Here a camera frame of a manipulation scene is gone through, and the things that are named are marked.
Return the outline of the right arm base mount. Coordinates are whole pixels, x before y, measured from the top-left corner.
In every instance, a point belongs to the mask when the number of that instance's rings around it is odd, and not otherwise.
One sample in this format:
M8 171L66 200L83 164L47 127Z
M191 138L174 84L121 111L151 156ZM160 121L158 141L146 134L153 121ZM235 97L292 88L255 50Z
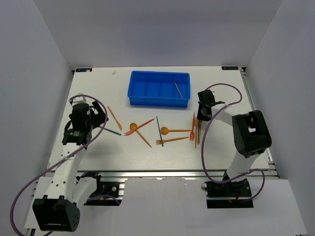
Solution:
M204 182L201 189L206 192L207 208L253 208L251 188L247 177L227 183Z

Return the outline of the grey-blue chopstick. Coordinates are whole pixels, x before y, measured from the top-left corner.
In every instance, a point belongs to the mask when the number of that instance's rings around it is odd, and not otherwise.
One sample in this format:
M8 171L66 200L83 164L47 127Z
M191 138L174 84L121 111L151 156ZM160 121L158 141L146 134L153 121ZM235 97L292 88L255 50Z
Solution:
M157 120L158 132L159 132L159 137L160 137L160 143L161 143L161 146L164 147L164 143L163 143L163 139L162 139L162 133L161 133L161 129L160 129L160 125L159 125L159 121L158 121L157 116L156 116L156 120Z
M200 143L200 133L201 133L201 128L200 128L200 126L201 126L201 121L200 120L198 120L199 121L199 126L198 126L198 133L197 133L197 144L199 144Z

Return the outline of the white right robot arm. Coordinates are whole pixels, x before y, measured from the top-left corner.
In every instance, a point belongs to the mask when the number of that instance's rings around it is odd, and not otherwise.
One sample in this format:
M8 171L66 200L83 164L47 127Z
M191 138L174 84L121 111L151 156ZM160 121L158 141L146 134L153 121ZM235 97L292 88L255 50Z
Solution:
M229 168L225 171L222 181L212 179L206 170L204 162L204 133L201 143L201 161L203 170L208 179L216 184L222 184L223 192L228 196L234 196L240 190L240 181L246 179L254 161L265 152L272 144L272 139L261 111L255 110L245 114L231 108L231 104L215 101L210 90L198 93L199 107L197 118L208 121L205 132L208 131L214 120L222 121L233 129L234 145L236 153Z

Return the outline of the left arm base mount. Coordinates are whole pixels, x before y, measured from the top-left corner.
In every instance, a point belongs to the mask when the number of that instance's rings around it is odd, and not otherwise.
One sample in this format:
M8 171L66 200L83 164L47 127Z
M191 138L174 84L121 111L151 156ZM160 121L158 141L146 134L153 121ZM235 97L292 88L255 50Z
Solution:
M100 172L84 172L81 178L93 178L96 181L96 190L89 196L85 206L119 206L121 199L120 183L117 180L110 180Z

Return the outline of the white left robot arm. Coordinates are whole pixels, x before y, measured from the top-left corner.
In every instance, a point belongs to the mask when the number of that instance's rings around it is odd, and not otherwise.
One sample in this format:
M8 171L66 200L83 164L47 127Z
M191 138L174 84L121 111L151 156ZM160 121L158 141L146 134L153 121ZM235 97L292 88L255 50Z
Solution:
M80 220L80 207L92 194L103 193L104 184L97 179L78 180L76 175L92 131L108 119L97 101L89 105L85 99L71 101L72 112L62 139L61 161L45 194L35 199L32 209L42 231L74 232Z

